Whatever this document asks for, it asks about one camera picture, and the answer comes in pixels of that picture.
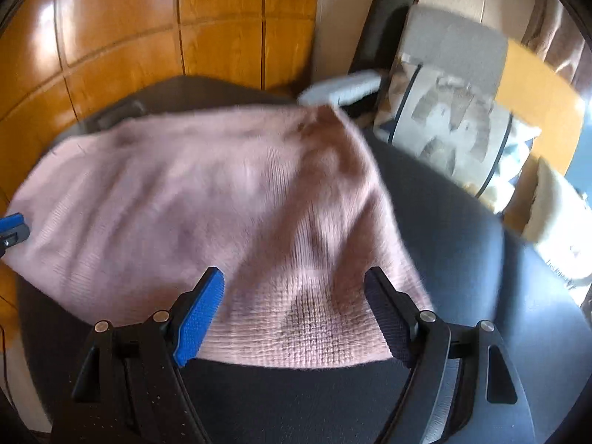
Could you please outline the tiger print cushion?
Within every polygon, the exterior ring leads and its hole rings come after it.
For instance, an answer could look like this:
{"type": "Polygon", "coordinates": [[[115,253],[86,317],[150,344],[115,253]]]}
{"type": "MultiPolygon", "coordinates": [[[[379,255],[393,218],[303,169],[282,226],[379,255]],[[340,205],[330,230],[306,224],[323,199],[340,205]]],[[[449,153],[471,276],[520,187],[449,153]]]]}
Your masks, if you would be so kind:
{"type": "Polygon", "coordinates": [[[494,213],[510,203],[541,134],[465,79],[406,61],[393,68],[372,126],[494,213]]]}

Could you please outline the pink curtain left window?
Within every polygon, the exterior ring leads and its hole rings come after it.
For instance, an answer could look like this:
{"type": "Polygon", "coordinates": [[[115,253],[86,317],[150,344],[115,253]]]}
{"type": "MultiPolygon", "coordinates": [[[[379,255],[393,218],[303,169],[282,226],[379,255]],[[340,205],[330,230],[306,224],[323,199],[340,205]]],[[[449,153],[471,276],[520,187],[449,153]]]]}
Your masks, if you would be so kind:
{"type": "Polygon", "coordinates": [[[559,0],[535,0],[522,43],[582,97],[591,96],[591,49],[559,0]]]}

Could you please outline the deer print cushion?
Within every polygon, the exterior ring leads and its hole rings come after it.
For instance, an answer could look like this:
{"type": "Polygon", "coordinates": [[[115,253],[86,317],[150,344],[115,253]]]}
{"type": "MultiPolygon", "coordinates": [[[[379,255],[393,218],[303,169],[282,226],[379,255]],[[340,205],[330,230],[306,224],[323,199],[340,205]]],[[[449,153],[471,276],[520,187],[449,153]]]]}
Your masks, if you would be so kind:
{"type": "Polygon", "coordinates": [[[565,281],[591,277],[591,208],[544,158],[522,237],[565,281]]]}

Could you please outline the grey yellow blue sofa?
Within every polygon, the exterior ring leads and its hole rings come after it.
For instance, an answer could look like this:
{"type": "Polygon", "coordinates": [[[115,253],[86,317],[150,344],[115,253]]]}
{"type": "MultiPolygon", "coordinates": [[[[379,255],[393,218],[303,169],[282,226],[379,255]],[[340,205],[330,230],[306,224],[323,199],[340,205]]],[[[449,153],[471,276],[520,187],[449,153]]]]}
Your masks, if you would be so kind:
{"type": "MultiPolygon", "coordinates": [[[[352,107],[356,116],[368,118],[373,129],[393,68],[402,61],[430,65],[465,79],[524,122],[539,127],[541,134],[528,159],[541,154],[545,142],[563,137],[583,119],[581,97],[529,49],[490,27],[423,4],[410,7],[389,70],[348,72],[315,83],[300,94],[299,101],[352,107]]],[[[526,177],[527,161],[510,203],[526,177]]],[[[507,212],[510,203],[497,215],[507,212]]]]}

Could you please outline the black rolled mat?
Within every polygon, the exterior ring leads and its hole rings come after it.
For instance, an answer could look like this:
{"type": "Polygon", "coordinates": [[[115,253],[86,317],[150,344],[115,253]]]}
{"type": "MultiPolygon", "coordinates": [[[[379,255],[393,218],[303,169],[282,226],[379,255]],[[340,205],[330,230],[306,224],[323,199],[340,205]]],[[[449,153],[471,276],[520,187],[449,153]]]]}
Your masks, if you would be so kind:
{"type": "Polygon", "coordinates": [[[416,0],[372,0],[349,73],[389,70],[395,60],[406,18],[416,0]]]}

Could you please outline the pink knitted sweater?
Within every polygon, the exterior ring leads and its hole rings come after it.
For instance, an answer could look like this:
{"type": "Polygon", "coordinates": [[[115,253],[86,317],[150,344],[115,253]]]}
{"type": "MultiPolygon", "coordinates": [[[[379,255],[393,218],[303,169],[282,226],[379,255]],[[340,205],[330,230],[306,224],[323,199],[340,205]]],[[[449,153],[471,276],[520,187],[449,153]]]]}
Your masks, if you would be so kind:
{"type": "Polygon", "coordinates": [[[358,127],[330,106],[153,115],[70,137],[18,188],[6,265],[86,323],[143,321],[209,267],[224,298],[201,359],[272,368],[389,357],[364,297],[381,268],[431,305],[358,127]]]}

